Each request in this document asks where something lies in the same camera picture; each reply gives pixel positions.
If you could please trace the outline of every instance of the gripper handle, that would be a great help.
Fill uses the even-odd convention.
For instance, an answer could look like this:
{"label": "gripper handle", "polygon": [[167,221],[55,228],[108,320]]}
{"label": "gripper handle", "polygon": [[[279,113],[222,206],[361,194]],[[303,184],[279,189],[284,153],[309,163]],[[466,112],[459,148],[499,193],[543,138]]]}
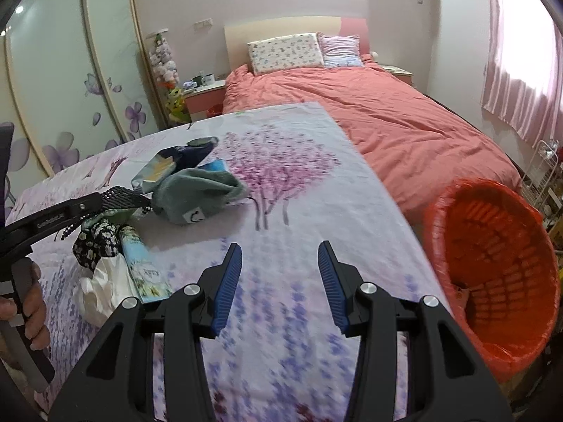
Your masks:
{"label": "gripper handle", "polygon": [[23,300],[33,284],[33,262],[24,257],[12,264],[11,279],[0,281],[0,295],[12,299],[18,313],[9,321],[0,321],[0,334],[13,358],[20,364],[27,382],[36,392],[44,392],[55,377],[55,370],[45,351],[32,351],[31,341],[25,337]]}

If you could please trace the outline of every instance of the pillow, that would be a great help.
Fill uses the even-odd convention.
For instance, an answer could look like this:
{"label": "pillow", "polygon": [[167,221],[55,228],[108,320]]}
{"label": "pillow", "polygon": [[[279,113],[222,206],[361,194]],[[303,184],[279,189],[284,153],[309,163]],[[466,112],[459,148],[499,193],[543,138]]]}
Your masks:
{"label": "pillow", "polygon": [[359,36],[328,36],[317,33],[327,68],[364,66],[360,58]]}
{"label": "pillow", "polygon": [[316,33],[280,36],[248,44],[255,75],[300,67],[323,68]]}

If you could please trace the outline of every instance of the pink bedspread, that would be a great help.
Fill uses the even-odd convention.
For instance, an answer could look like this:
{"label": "pink bedspread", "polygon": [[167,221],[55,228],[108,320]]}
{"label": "pink bedspread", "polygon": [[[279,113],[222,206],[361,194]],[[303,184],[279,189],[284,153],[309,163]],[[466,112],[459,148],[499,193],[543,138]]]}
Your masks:
{"label": "pink bedspread", "polygon": [[487,136],[364,56],[367,67],[300,68],[227,78],[224,113],[319,102],[364,156],[411,224],[455,178],[487,178],[515,191],[520,176]]}

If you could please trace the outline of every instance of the finger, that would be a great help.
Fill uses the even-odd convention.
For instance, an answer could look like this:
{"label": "finger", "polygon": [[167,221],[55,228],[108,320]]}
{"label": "finger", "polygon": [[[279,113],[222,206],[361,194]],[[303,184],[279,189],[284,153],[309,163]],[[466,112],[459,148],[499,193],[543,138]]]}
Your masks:
{"label": "finger", "polygon": [[41,279],[41,268],[35,262],[32,264],[32,278],[34,281]]}
{"label": "finger", "polygon": [[37,336],[43,325],[45,325],[46,318],[47,308],[42,304],[25,323],[25,336],[27,339],[33,339]]}
{"label": "finger", "polygon": [[29,289],[25,296],[23,312],[26,317],[30,317],[41,306],[44,306],[43,294],[41,293],[41,286],[38,282],[34,282],[32,288]]}
{"label": "finger", "polygon": [[9,321],[17,312],[18,308],[12,300],[0,296],[0,320]]}
{"label": "finger", "polygon": [[51,335],[49,334],[49,329],[43,325],[40,332],[35,338],[33,338],[30,349],[32,351],[40,351],[46,348],[51,342]]}

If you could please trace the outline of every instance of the silver bolt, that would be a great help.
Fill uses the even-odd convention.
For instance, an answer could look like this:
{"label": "silver bolt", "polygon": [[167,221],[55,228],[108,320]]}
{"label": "silver bolt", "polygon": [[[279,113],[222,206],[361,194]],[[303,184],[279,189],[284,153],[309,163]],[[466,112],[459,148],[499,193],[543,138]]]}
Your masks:
{"label": "silver bolt", "polygon": [[440,301],[438,301],[438,298],[436,298],[434,295],[426,295],[422,299],[422,301],[424,304],[426,304],[426,306],[430,306],[431,308],[435,308],[440,304]]}
{"label": "silver bolt", "polygon": [[374,294],[377,292],[377,286],[372,282],[365,282],[360,286],[360,290],[364,294]]}
{"label": "silver bolt", "polygon": [[189,286],[184,287],[184,293],[186,295],[197,295],[201,289],[197,284],[190,284]]}
{"label": "silver bolt", "polygon": [[125,309],[131,309],[137,306],[137,299],[134,296],[130,296],[129,298],[125,298],[123,303],[121,304]]}

